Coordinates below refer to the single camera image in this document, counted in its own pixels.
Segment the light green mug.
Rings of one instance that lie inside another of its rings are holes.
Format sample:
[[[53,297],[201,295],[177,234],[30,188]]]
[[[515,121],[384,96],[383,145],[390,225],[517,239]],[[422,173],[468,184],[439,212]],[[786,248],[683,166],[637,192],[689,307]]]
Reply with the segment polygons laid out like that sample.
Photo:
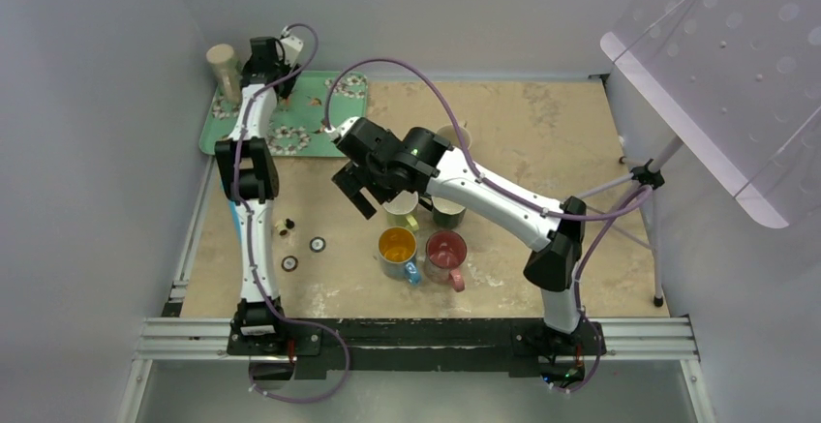
[[[419,203],[418,193],[401,192],[392,200],[382,205],[386,219],[391,227],[403,227],[413,233],[419,231],[416,209]]]

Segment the dark green mug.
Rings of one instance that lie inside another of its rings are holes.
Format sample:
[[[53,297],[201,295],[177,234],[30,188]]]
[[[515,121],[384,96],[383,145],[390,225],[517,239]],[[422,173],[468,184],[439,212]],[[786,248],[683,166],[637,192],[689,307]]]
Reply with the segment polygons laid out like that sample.
[[[439,196],[432,197],[432,218],[437,227],[455,229],[464,221],[466,212],[466,207],[461,204]]]

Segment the blue handled mug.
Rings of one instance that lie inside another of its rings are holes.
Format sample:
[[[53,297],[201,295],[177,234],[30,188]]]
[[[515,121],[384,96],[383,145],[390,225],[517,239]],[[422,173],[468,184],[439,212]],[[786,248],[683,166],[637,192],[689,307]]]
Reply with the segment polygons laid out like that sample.
[[[421,284],[422,276],[416,264],[415,235],[404,227],[390,227],[379,237],[378,261],[382,273],[391,279],[412,286]]]

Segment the pink ghost mug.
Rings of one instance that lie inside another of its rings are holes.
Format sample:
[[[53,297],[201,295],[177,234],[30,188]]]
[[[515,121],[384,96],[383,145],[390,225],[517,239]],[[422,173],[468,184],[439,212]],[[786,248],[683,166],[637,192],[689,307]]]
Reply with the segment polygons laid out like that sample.
[[[428,238],[425,245],[424,273],[435,284],[463,292],[466,283],[460,267],[467,254],[466,241],[460,234],[452,230],[437,231]]]

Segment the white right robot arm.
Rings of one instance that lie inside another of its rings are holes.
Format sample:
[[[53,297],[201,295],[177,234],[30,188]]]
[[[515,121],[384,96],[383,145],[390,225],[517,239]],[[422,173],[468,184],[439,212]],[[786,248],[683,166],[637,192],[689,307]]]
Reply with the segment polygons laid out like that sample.
[[[349,160],[332,180],[365,218],[376,213],[373,200],[417,193],[461,205],[518,238],[532,252],[523,274],[541,291],[546,345],[566,352],[580,342],[573,271],[584,236],[582,200],[560,202],[514,185],[469,164],[461,149],[424,128],[398,138],[365,117],[352,117],[325,133]]]

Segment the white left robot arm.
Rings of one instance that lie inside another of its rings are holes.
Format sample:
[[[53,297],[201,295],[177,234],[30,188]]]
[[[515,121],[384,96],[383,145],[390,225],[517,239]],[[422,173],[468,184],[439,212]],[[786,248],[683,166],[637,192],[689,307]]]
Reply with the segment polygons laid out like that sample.
[[[251,39],[251,57],[245,64],[227,44],[206,53],[219,87],[239,107],[231,130],[214,145],[221,183],[231,204],[242,257],[242,287],[231,322],[234,341],[251,338],[263,353],[275,354],[288,344],[289,329],[271,312],[280,298],[273,266],[271,213],[280,191],[267,134],[279,102],[272,84],[291,74],[304,42],[292,35]]]

